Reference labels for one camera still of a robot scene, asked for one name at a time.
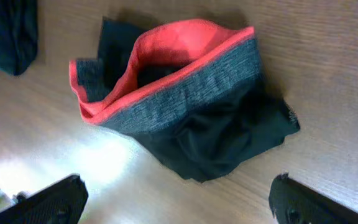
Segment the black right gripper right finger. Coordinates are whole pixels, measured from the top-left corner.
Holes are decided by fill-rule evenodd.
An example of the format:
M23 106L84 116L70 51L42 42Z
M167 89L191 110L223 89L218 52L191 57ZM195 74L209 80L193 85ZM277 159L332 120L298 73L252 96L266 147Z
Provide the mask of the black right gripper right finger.
M358 224L358 213L290 178L277 175L268 197L279 224Z

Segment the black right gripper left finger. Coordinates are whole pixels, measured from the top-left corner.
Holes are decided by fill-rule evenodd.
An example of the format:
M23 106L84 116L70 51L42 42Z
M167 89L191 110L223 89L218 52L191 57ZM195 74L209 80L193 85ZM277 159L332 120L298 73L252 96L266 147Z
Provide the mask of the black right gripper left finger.
M78 224L88 200L85 183L72 174L0 212L0 224Z

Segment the black pants with red waistband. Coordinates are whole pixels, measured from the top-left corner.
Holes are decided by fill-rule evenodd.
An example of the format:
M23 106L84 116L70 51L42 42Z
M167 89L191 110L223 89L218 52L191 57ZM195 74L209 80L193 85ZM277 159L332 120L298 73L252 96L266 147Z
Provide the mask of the black pants with red waistband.
M96 58L71 60L69 77L84 122L134 138L183 179L228 175L300 130L267 90L253 27L104 20Z

